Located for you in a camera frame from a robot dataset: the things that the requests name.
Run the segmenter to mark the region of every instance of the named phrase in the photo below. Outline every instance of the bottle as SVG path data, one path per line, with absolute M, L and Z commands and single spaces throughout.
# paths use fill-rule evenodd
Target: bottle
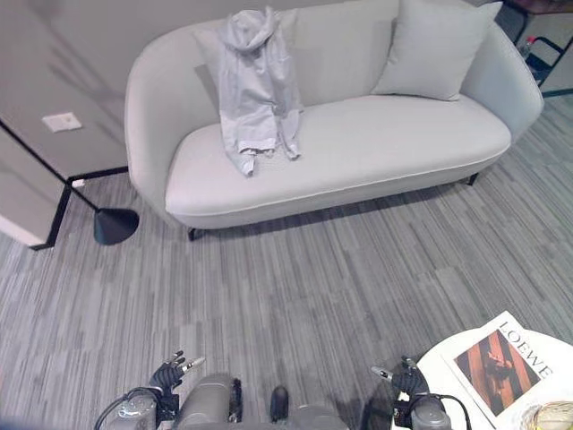
M 534 42 L 535 38 L 533 36 L 529 36 L 526 39 L 526 43 L 519 48 L 519 54 L 521 54 L 524 60 L 529 56 L 531 47 L 533 46 Z

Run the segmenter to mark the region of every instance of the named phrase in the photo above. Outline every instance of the magazine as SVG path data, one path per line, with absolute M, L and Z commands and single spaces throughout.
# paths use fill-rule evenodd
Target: magazine
M 494 427 L 511 428 L 532 405 L 573 394 L 557 390 L 554 366 L 510 313 L 478 333 L 442 357 Z

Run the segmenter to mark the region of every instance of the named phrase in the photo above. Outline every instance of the throw pillow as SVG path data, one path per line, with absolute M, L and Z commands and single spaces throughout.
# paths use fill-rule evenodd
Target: throw pillow
M 401 0 L 388 61 L 372 94 L 457 100 L 501 2 Z

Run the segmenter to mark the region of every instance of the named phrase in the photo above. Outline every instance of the light gray sofa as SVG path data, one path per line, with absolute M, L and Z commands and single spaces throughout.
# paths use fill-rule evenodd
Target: light gray sofa
M 519 53 L 493 25 L 459 101 L 371 96 L 397 13 L 398 0 L 299 9 L 292 54 L 303 156 L 258 158 L 250 178 L 224 152 L 216 92 L 192 35 L 221 21 L 156 39 L 127 88 L 133 185 L 167 221 L 226 228 L 445 184 L 491 165 L 543 108 Z

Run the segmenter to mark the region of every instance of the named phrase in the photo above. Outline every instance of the sofa armrest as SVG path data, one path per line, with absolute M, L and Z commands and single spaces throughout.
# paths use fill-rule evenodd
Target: sofa armrest
M 133 64 L 125 95 L 124 129 L 132 184 L 165 221 L 171 164 L 182 139 L 217 122 L 198 69 L 204 60 L 192 27 L 152 41 Z
M 461 92 L 501 119 L 515 142 L 539 117 L 543 97 L 526 63 L 503 30 L 492 25 Z

